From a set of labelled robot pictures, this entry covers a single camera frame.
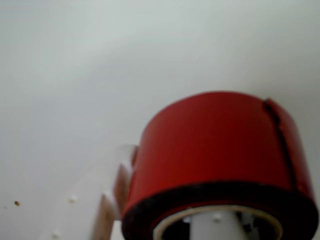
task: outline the white plastic holder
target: white plastic holder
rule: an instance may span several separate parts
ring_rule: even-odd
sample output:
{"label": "white plastic holder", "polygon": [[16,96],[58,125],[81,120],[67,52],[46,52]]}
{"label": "white plastic holder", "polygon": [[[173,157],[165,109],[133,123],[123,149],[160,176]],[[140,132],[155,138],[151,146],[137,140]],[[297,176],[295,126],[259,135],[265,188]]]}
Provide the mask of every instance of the white plastic holder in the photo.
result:
{"label": "white plastic holder", "polygon": [[190,240],[249,240],[233,211],[216,210],[190,217]]}
{"label": "white plastic holder", "polygon": [[121,219],[137,149],[136,145],[118,148],[119,168],[112,184],[108,184],[110,176],[106,175],[107,170],[110,171],[110,159],[84,174],[58,199],[48,227],[39,240],[110,240],[114,232],[118,232],[117,239],[123,238],[120,230],[113,232],[113,225]]}

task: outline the white wall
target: white wall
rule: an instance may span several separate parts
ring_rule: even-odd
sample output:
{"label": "white wall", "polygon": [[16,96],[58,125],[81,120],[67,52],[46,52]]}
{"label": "white wall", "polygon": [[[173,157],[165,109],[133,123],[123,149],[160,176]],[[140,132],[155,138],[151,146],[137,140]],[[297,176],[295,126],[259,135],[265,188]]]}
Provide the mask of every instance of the white wall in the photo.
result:
{"label": "white wall", "polygon": [[38,239],[101,162],[107,189],[118,164],[107,156],[202,91],[282,104],[320,201],[319,11],[313,0],[0,1],[0,238]]}

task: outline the white surface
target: white surface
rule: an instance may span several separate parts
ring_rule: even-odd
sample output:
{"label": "white surface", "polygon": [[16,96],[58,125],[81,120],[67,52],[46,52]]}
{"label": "white surface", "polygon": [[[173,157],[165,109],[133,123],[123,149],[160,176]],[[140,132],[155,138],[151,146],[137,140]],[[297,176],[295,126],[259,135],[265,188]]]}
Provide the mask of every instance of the white surface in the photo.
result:
{"label": "white surface", "polygon": [[233,211],[217,210],[195,214],[190,222],[190,240],[249,240]]}
{"label": "white surface", "polygon": [[319,12],[313,0],[2,0],[1,239],[38,239],[91,166],[107,161],[111,186],[114,149],[202,91],[283,105],[319,201]]}

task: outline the white ceiling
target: white ceiling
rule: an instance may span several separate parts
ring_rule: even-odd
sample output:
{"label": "white ceiling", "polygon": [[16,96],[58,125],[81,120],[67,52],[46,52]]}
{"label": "white ceiling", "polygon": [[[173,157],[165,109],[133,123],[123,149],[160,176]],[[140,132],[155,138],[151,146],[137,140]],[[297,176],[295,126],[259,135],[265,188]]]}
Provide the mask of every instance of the white ceiling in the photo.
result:
{"label": "white ceiling", "polygon": [[104,162],[110,187],[114,149],[203,91],[283,105],[319,202],[319,12],[313,0],[1,0],[0,238],[39,239],[83,174]]}

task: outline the tape roll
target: tape roll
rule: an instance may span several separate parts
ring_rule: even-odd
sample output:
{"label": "tape roll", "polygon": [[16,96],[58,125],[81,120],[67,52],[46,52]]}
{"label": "tape roll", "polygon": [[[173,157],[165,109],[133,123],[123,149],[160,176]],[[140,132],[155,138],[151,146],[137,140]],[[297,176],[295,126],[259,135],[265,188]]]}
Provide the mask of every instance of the tape roll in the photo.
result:
{"label": "tape roll", "polygon": [[272,100],[204,93],[147,125],[124,207],[125,239],[151,240],[164,218],[211,205],[262,210],[281,223],[283,240],[313,237],[318,211],[299,135]]}

